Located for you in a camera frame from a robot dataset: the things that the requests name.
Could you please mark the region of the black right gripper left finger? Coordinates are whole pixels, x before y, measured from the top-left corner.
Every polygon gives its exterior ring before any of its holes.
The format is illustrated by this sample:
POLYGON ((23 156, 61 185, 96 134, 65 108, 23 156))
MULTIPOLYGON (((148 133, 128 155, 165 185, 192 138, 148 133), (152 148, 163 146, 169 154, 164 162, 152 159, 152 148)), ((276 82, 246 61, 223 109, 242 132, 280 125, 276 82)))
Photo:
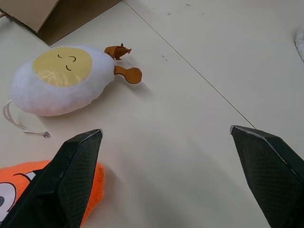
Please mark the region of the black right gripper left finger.
POLYGON ((0 228, 81 228, 102 138, 103 131, 95 129, 65 141, 0 228))

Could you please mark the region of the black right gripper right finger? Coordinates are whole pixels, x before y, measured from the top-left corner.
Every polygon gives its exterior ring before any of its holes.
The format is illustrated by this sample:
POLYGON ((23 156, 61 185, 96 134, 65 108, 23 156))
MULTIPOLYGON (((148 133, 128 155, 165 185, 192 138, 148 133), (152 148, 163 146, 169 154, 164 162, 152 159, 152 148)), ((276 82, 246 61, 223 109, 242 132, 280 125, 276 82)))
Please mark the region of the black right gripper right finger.
POLYGON ((247 184, 271 228, 304 228, 304 160, 280 137, 232 125, 247 184))

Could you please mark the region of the orange plush toy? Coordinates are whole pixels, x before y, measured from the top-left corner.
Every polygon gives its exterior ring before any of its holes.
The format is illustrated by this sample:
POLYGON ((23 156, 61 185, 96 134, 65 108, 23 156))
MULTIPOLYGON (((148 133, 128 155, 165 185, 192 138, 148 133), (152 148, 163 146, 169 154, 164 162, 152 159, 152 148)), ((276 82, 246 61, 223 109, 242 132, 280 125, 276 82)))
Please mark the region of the orange plush toy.
MULTIPOLYGON (((33 161, 0 168, 0 225, 11 211, 26 187, 38 176, 50 160, 33 161)), ((105 168, 97 163, 90 198, 81 222, 85 223, 90 213, 102 200, 105 185, 105 168)))

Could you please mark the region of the white egg plush toy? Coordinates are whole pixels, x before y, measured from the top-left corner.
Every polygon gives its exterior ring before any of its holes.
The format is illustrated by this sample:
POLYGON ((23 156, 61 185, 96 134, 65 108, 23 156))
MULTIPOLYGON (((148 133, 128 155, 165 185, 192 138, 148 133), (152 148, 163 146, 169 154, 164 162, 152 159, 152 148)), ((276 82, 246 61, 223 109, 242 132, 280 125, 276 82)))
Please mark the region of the white egg plush toy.
POLYGON ((24 133, 49 138, 49 132, 31 130, 13 120, 10 104, 37 116, 59 116, 84 108, 122 75, 130 84, 142 80, 139 68, 116 65, 131 49, 123 44, 100 50, 88 46, 62 46, 24 63, 15 73, 11 100, 2 109, 4 118, 24 133))

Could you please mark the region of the cardboard box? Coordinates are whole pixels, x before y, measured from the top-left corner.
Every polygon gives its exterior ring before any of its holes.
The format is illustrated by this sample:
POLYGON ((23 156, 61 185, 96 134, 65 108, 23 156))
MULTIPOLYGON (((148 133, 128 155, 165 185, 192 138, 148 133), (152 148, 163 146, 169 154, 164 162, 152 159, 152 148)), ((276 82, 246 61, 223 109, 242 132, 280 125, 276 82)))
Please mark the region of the cardboard box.
POLYGON ((122 0, 0 0, 0 11, 51 46, 122 0))

